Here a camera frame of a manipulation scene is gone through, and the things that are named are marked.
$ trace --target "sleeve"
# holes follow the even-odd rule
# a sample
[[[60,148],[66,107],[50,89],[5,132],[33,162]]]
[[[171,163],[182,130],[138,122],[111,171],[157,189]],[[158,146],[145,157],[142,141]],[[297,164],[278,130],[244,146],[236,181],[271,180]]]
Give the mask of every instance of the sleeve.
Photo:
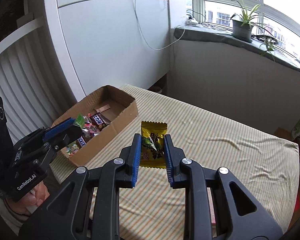
[[[20,215],[9,207],[6,200],[0,199],[0,215],[7,225],[18,235],[22,224],[28,219],[27,215]]]

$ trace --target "window sill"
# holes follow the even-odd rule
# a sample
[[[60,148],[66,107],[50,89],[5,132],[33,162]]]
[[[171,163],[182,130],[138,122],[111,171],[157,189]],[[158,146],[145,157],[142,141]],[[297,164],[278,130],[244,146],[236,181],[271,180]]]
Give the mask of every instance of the window sill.
[[[258,41],[256,39],[252,39],[252,43],[248,43],[245,41],[241,41],[239,39],[236,39],[231,36],[231,32],[227,31],[226,27],[222,28],[221,30],[218,30],[217,28],[211,28],[211,27],[205,27],[203,25],[188,25],[185,27],[185,33],[182,36],[181,40],[185,41],[204,41],[204,42],[220,42],[225,43],[231,46],[235,46],[238,48],[243,48],[248,51],[254,52],[256,54],[262,54],[265,51],[265,45],[261,46],[263,44],[261,41]],[[174,37],[176,39],[179,39],[182,35],[184,30],[184,27],[176,27],[174,30]],[[300,62],[293,57],[292,55],[281,52],[279,50],[276,50],[274,53],[272,53],[274,57],[270,55],[269,52],[264,54],[264,57],[268,58],[269,60],[273,61],[275,60],[276,63],[279,63],[283,66],[286,66],[288,68],[294,69],[298,72],[300,72]]]

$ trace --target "white cable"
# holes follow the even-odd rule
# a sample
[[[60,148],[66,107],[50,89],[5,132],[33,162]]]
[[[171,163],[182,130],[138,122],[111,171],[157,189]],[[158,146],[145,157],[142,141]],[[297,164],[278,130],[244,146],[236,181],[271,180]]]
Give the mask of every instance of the white cable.
[[[142,38],[145,40],[146,44],[148,45],[148,47],[149,47],[150,49],[153,49],[153,50],[162,50],[162,49],[165,49],[165,48],[171,46],[173,43],[179,41],[179,40],[182,38],[183,34],[185,34],[186,26],[184,25],[184,26],[183,26],[183,28],[184,28],[184,29],[183,29],[183,33],[182,33],[182,35],[180,36],[179,39],[177,39],[177,40],[174,41],[173,43],[169,44],[168,46],[165,46],[165,47],[162,48],[162,49],[154,49],[154,48],[152,48],[152,47],[148,44],[148,42],[146,41],[146,38],[144,37],[143,32],[142,32],[142,30],[141,30],[140,22],[139,22],[138,15],[137,15],[136,1],[137,1],[137,0],[134,0],[134,7],[133,7],[133,8],[134,8],[134,13],[135,13],[135,15],[136,15],[138,27],[139,27],[139,30],[140,30],[140,33],[141,33]]]

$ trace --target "human hand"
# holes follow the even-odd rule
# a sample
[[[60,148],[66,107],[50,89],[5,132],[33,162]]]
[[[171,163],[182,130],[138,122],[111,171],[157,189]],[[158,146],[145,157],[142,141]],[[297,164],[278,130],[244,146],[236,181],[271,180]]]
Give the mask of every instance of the human hand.
[[[43,181],[41,181],[37,186],[35,186],[34,190],[35,195],[29,192],[25,196],[23,196],[18,202],[14,202],[11,199],[7,199],[9,207],[17,214],[29,215],[29,211],[26,209],[27,206],[35,204],[37,206],[40,206],[43,203],[43,201],[45,201],[50,195]]]

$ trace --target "open cardboard box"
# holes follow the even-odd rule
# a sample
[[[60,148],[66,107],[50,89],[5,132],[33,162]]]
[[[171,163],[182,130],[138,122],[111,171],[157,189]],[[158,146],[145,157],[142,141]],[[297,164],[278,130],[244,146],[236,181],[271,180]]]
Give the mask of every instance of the open cardboard box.
[[[111,121],[110,125],[103,128],[71,157],[67,154],[66,148],[61,149],[63,155],[75,165],[84,166],[138,115],[136,100],[126,92],[107,85],[86,96],[52,124],[55,126],[69,117],[77,118],[78,114],[83,116],[94,114],[95,109],[107,104],[110,108],[102,112],[102,115]]]

